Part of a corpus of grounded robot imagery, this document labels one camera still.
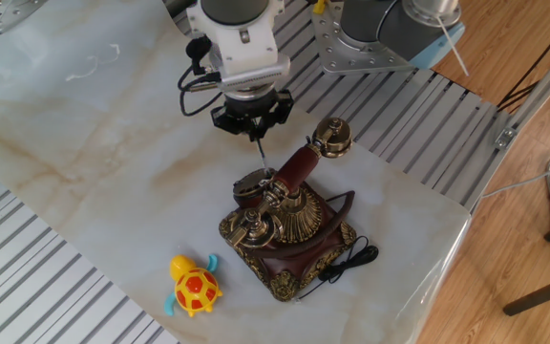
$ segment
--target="brass knob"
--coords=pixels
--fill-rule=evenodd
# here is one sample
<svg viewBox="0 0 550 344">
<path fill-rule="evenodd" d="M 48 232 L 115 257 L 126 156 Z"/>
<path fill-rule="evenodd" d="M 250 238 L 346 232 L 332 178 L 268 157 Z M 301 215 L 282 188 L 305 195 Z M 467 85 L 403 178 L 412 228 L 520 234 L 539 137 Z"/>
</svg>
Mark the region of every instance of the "brass knob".
<svg viewBox="0 0 550 344">
<path fill-rule="evenodd" d="M 345 155 L 352 145 L 351 128 L 340 118 L 323 119 L 313 132 L 313 142 L 319 142 L 322 156 L 339 158 Z"/>
<path fill-rule="evenodd" d="M 280 231 L 281 226 L 279 219 L 268 213 L 261 215 L 256 208 L 245 209 L 232 221 L 226 242 L 232 247 L 263 247 Z"/>
</svg>

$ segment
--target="gold ornamental decoration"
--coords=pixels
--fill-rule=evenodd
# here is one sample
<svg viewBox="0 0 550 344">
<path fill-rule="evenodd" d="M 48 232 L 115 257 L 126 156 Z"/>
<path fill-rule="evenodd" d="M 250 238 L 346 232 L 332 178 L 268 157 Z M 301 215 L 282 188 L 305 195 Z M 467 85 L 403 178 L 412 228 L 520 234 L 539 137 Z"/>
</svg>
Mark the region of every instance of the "gold ornamental decoration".
<svg viewBox="0 0 550 344">
<path fill-rule="evenodd" d="M 283 228 L 278 241 L 286 244 L 302 243 L 311 238 L 322 223 L 319 201 L 302 187 L 297 199 L 286 200 L 274 215 Z"/>
</svg>

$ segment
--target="vintage telephone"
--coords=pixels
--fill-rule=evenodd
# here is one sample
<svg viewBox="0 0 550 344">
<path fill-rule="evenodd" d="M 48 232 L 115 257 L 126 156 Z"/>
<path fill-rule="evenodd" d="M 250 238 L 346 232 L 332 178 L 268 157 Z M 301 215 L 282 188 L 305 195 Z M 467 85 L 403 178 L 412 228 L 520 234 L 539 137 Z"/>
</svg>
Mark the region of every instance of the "vintage telephone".
<svg viewBox="0 0 550 344">
<path fill-rule="evenodd" d="M 351 138 L 347 123 L 326 118 L 279 171 L 260 169 L 234 184 L 239 208 L 221 221 L 220 234 L 277 300 L 291 300 L 356 239 L 343 221 L 354 192 L 329 200 L 345 197 L 336 212 L 305 182 L 321 157 L 346 154 Z"/>
</svg>

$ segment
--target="red wooden handle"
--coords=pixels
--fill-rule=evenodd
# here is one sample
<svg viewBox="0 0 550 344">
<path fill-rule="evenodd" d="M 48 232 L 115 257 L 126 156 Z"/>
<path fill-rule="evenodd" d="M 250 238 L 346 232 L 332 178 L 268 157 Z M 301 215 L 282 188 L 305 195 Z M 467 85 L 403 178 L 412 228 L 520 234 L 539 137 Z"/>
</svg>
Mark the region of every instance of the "red wooden handle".
<svg viewBox="0 0 550 344">
<path fill-rule="evenodd" d="M 284 164 L 273 178 L 294 192 L 313 171 L 320 158 L 311 149 L 302 147 Z"/>
</svg>

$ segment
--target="blue turtle flipper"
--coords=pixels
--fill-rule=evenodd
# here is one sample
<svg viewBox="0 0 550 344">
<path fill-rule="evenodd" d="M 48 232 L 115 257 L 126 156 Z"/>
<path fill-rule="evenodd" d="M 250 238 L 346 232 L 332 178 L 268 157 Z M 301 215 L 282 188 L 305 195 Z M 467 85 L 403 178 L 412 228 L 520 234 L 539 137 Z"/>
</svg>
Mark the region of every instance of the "blue turtle flipper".
<svg viewBox="0 0 550 344">
<path fill-rule="evenodd" d="M 218 268 L 218 257 L 215 254 L 209 255 L 209 264 L 207 265 L 207 271 L 214 272 Z"/>
<path fill-rule="evenodd" d="M 164 312 L 169 316 L 173 316 L 173 305 L 176 303 L 176 293 L 172 292 L 164 301 Z"/>
</svg>

